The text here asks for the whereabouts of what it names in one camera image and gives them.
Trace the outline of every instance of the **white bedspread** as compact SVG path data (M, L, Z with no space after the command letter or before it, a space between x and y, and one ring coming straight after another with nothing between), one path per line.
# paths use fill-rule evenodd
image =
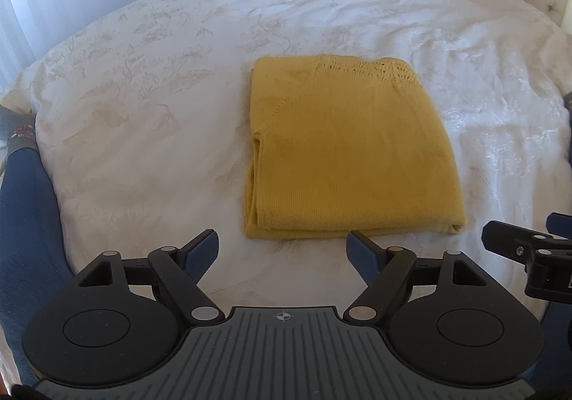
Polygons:
M232 305L347 307L364 289L344 240L249 240L250 75L262 55L396 56L441 115L462 179L467 231L385 236L420 256L463 250L536 314L523 267L486 252L497 219L544 230L572 212L570 41L520 0L139 0L58 45L4 104L38 111L69 260L147 256L205 228L221 240L200 287Z

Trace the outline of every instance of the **folded edge of sweater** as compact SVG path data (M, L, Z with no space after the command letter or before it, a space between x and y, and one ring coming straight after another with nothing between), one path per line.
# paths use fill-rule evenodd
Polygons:
M447 133L404 61L264 57L252 77L249 237L460 232Z

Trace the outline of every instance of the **gray ribbed plate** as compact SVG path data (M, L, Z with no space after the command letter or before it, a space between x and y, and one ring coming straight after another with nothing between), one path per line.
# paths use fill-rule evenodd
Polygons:
M460 389L412 372L378 332L343 323L333 308L236 308L188 333L181 349L144 378L83 390L42 381L53 400L522 400L525 381Z

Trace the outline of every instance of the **sock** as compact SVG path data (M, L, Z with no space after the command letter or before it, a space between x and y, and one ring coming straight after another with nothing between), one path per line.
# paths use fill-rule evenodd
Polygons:
M8 155L21 148L38 151L35 114L16 113L0 105L0 140L6 142Z

